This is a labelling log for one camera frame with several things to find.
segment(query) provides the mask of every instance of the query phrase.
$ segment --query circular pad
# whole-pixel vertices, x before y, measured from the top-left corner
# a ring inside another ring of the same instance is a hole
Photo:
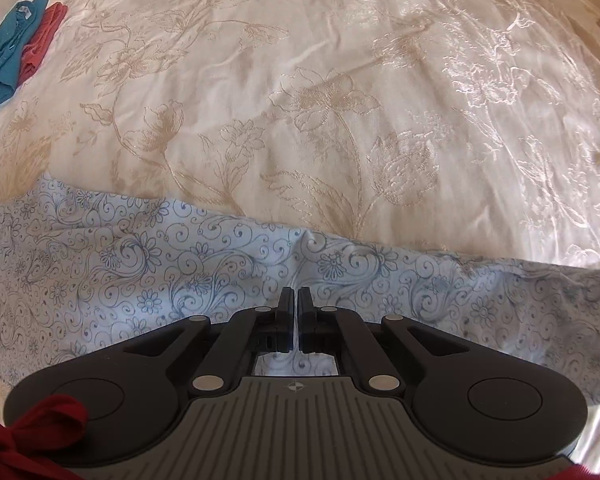
[[[104,379],[78,379],[59,386],[55,394],[65,394],[79,400],[89,413],[89,420],[97,420],[115,412],[125,399],[122,389]]]
[[[497,420],[522,420],[542,406],[542,397],[531,384],[497,377],[474,384],[469,402],[475,410]]]
[[[566,377],[491,351],[437,358],[412,409],[434,441],[499,465],[560,455],[587,419],[584,397]]]

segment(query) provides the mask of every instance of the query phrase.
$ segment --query clothing label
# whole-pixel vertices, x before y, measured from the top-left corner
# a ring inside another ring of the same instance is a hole
[[[29,7],[27,7],[26,5],[20,6],[20,8],[18,9],[18,12],[24,12],[25,20],[28,20],[31,17],[31,11],[29,10]]]

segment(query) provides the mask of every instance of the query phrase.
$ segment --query wrinkled fabric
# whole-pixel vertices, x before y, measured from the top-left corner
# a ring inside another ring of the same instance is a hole
[[[45,10],[38,30],[22,51],[18,86],[37,72],[67,10],[68,7],[60,2],[54,3]]]
[[[15,92],[22,49],[38,29],[47,3],[18,2],[0,24],[0,104]]]
[[[51,395],[8,428],[0,424],[0,480],[80,480],[41,453],[78,442],[88,418],[78,400]]]
[[[284,286],[547,366],[600,403],[600,270],[367,244],[49,176],[0,205],[0,380],[194,314],[224,322],[276,305]],[[296,350],[264,356],[256,373],[336,370]]]
[[[56,1],[70,10],[44,73],[0,108],[0,202],[48,170],[387,245],[600,267],[585,0]]]

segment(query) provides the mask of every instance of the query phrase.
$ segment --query gray ribbed plate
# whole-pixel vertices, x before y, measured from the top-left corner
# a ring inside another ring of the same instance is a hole
[[[365,395],[348,377],[245,377],[230,394],[194,400],[153,449],[74,471],[87,480],[543,480],[570,465],[497,468],[455,457],[398,400]]]

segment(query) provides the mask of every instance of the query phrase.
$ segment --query folded red shirt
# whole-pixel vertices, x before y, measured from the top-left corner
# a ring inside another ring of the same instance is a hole
[[[38,70],[43,57],[45,57],[46,50],[49,48],[49,44],[51,44],[51,40],[54,38],[54,34],[56,33],[56,30],[58,30],[60,22],[64,19],[67,10],[68,7],[60,2],[56,2],[52,6],[46,8],[38,30],[22,51],[18,86],[24,83],[36,73],[36,70]]]

